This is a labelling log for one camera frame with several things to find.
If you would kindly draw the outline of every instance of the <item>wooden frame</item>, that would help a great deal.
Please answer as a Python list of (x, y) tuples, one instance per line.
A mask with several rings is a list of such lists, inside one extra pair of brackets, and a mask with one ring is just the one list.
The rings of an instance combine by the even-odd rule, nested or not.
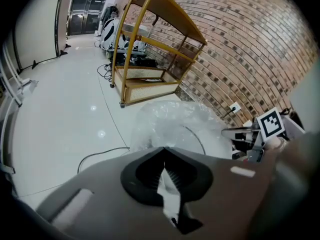
[[(134, 28), (132, 32), (122, 30), (123, 24), (125, 22), (125, 18), (127, 16), (128, 10), (130, 5), (137, 5), (141, 7), (140, 14), (136, 20)], [(175, 49), (165, 43), (162, 43), (158, 40), (138, 35), (139, 26), (141, 21), (146, 13), (146, 11), (150, 11), (156, 15), (156, 18), (160, 17), (170, 23), (173, 27), (179, 30), (183, 35), (184, 38), (179, 45), (178, 49)], [(121, 34), (130, 37), (129, 45), (127, 47), (127, 54), (124, 66), (116, 66), (116, 56), (117, 56), (117, 49), (119, 38)], [(196, 55), (191, 58), (187, 55), (180, 52), (183, 44), (185, 43), (186, 39), (190, 38), (199, 43), (201, 43), (201, 47), (196, 53)], [(130, 64), (130, 57), (132, 54), (133, 46), (135, 40), (139, 40), (141, 42), (147, 43), (151, 46), (156, 46), (160, 49), (168, 51), (174, 54), (172, 61), (170, 62), (167, 70), (161, 68), (154, 68), (154, 67), (141, 67), (141, 66), (131, 66)], [(179, 84), (182, 82), (183, 77), (187, 74), (190, 70), (191, 65), (196, 61), (198, 55), (207, 44), (207, 40), (202, 36), (201, 32), (194, 24), (194, 22), (190, 19), (190, 17), (186, 14), (186, 12), (174, 1), (174, 0), (129, 0), (128, 4), (125, 7), (121, 20), (118, 24), (118, 29), (115, 38), (114, 44), (114, 52), (113, 52), (113, 61), (112, 61), (112, 81), (111, 87), (115, 86), (115, 75), (119, 77), (121, 82), (121, 101), (120, 106), (124, 108), (125, 104), (134, 103), (150, 98), (159, 97), (166, 94), (173, 93)], [(174, 75), (169, 72), (169, 69), (174, 64), (175, 59), (177, 56), (184, 58), (185, 60), (189, 61), (185, 72), (183, 73), (180, 79), (177, 79)], [(154, 71), (162, 71), (161, 75), (155, 73)], [(168, 75), (166, 75), (166, 79), (170, 82), (166, 82), (164, 79), (165, 74), (168, 73), (171, 79), (169, 80)], [(146, 79), (154, 79), (159, 80), (157, 82), (147, 82)]]

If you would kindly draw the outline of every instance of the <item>white pipe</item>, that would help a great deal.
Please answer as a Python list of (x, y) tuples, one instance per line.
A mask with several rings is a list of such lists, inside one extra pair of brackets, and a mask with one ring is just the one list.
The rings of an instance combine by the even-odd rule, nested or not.
[(22, 88), (22, 83), (17, 79), (17, 76), (16, 76), (16, 74), (14, 73), (15, 70), (12, 69), (12, 66), (11, 66), (11, 64), (10, 64), (10, 62), (9, 62), (9, 60), (8, 60), (8, 55), (7, 55), (7, 53), (6, 53), (5, 44), (2, 45), (2, 51), (3, 51), (3, 55), (4, 55), (5, 62), (6, 62), (8, 68), (9, 68), (9, 70), (10, 70), (10, 73), (11, 73), (12, 77), (14, 78), (16, 84), (18, 85), (18, 88)]
[(3, 79), (4, 83), (5, 83), (4, 86), (8, 89), (7, 91), (13, 96), (13, 98), (18, 103), (18, 105), (21, 106), (22, 102), (18, 98), (18, 96), (16, 95), (16, 93), (14, 92), (14, 90), (12, 89), (12, 87), (11, 87), (9, 81), (8, 81), (8, 78), (7, 78), (6, 74), (5, 74), (5, 70), (4, 70), (4, 67), (2, 65), (1, 59), (0, 59), (0, 72), (1, 72), (1, 75), (2, 75), (2, 79)]
[(11, 68), (13, 69), (16, 77), (17, 77), (17, 78), (19, 79), (19, 81), (22, 83), (23, 79), (22, 79), (22, 78), (20, 77), (20, 75), (18, 74), (18, 72), (17, 72), (17, 70), (16, 70), (16, 68), (15, 68), (15, 66), (14, 66), (14, 64), (13, 64), (13, 62), (12, 62), (12, 60), (11, 60), (11, 57), (10, 57), (10, 54), (9, 54), (8, 47), (7, 47), (6, 43), (4, 43), (3, 45), (4, 45), (4, 48), (5, 48), (6, 55), (7, 55), (8, 59), (9, 59), (9, 63), (10, 63), (10, 65), (11, 65)]
[(5, 141), (6, 125), (7, 125), (7, 121), (10, 115), (10, 110), (14, 101), (15, 101), (14, 99), (10, 101), (9, 107), (5, 113), (5, 117), (2, 124), (1, 137), (0, 137), (0, 163), (1, 164), (4, 164), (4, 141)]

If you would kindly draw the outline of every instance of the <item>elevator door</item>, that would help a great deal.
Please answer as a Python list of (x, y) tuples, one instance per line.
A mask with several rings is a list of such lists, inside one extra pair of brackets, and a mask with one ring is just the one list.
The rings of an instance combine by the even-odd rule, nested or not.
[(105, 0), (73, 0), (68, 35), (92, 34), (99, 27)]

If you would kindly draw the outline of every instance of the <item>black and white fiducial marker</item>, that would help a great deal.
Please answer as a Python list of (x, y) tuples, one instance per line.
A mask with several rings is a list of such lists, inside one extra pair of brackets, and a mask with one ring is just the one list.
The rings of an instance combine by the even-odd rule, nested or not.
[(274, 107), (256, 118), (264, 142), (285, 131), (278, 109)]

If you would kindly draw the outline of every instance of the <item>wall outlet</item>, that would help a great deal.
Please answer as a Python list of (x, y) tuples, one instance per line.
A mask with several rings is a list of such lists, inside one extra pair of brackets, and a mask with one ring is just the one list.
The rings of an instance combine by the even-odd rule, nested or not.
[(229, 106), (229, 108), (230, 108), (231, 110), (232, 110), (233, 108), (235, 108), (235, 110), (232, 111), (233, 113), (236, 113), (236, 112), (238, 112), (238, 111), (241, 109), (241, 107), (240, 107), (240, 105), (238, 104), (238, 102), (233, 103), (231, 106)]

